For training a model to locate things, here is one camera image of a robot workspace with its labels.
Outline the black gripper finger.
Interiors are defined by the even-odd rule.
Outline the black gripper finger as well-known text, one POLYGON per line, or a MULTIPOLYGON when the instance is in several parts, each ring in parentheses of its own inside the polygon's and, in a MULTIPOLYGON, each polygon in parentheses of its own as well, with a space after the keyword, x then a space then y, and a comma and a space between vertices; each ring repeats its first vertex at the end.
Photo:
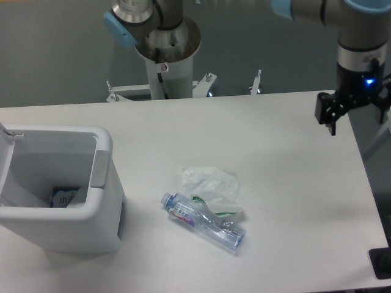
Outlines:
POLYGON ((374 95, 371 103, 376 106, 376 121, 383 123, 386 112, 390 110, 390 82, 383 83, 380 90, 374 95))
POLYGON ((320 92, 316 97, 315 118, 320 125, 325 125, 331 136, 336 135, 337 120, 348 111, 348 105, 344 103, 339 92, 320 92))

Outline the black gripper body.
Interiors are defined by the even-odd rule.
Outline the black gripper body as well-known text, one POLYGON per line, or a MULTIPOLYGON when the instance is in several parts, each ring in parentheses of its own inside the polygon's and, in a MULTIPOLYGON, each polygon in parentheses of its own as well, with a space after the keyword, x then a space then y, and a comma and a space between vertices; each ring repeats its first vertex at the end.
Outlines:
POLYGON ((337 65, 337 92, 348 107, 363 107, 372 104, 372 98, 383 85, 385 65, 376 65, 373 71, 351 71, 337 65))

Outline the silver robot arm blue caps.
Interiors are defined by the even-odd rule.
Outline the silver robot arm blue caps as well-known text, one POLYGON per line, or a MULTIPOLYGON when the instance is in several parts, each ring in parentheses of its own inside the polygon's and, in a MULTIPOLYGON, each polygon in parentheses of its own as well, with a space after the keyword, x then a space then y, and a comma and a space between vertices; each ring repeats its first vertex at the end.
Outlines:
MULTIPOLYGON (((348 111, 373 104, 390 109, 384 77, 390 34, 389 1, 272 1, 275 14, 338 30, 337 89, 316 98, 315 117, 335 135, 348 111)), ((145 60, 153 99, 192 98, 193 58, 200 29, 181 1, 113 1, 103 22, 114 39, 145 60)))

